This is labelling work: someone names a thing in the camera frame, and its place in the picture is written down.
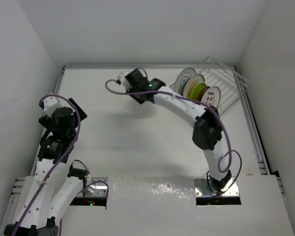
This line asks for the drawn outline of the white plate red characters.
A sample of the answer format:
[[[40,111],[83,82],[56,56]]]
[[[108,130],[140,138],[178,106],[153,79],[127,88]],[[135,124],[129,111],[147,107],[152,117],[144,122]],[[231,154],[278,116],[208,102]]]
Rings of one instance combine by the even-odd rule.
[[[219,87],[210,87],[203,95],[201,101],[207,105],[218,108],[221,100],[221,90]]]

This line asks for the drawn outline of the dark brown patterned plate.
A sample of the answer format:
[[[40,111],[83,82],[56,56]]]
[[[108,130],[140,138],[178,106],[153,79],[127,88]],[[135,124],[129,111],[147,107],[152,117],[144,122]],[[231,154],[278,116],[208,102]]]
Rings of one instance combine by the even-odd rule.
[[[197,94],[195,100],[197,101],[201,101],[202,100],[202,97],[204,96],[204,94],[206,93],[206,91],[210,89],[210,86],[206,86],[204,87],[201,91],[199,91],[199,93]]]

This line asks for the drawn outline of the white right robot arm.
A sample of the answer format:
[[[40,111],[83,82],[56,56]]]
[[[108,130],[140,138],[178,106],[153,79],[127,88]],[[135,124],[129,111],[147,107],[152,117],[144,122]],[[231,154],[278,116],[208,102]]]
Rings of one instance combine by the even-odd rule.
[[[131,97],[138,103],[143,104],[149,101],[162,106],[191,125],[192,141],[204,152],[211,186],[216,192],[221,192],[231,179],[231,171],[229,164],[222,158],[222,127],[214,113],[205,106],[179,99],[178,94],[163,81],[157,78],[149,81],[139,69],[120,77],[119,80],[126,93],[136,93]]]

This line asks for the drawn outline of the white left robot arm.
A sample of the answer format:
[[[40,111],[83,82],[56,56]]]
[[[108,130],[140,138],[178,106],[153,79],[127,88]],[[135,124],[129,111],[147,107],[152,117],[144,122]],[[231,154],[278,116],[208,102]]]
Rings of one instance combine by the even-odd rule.
[[[38,121],[46,129],[40,140],[33,181],[20,213],[5,226],[5,236],[59,236],[62,217],[86,185],[87,170],[70,168],[55,193],[58,175],[78,140],[81,122],[87,114],[72,98],[48,94],[39,106],[45,115]]]

